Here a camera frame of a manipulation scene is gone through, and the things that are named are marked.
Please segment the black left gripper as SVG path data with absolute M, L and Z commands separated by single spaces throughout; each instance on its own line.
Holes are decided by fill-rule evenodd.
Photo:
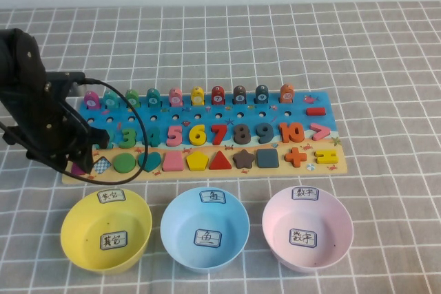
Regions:
M 73 84 L 72 79 L 56 79 L 39 92 L 23 84 L 7 86 L 6 109 L 17 122 L 10 130 L 28 145 L 32 158 L 62 169 L 71 160 L 89 174 L 92 145 L 106 149 L 110 136 L 105 129 L 90 128 L 65 101 Z

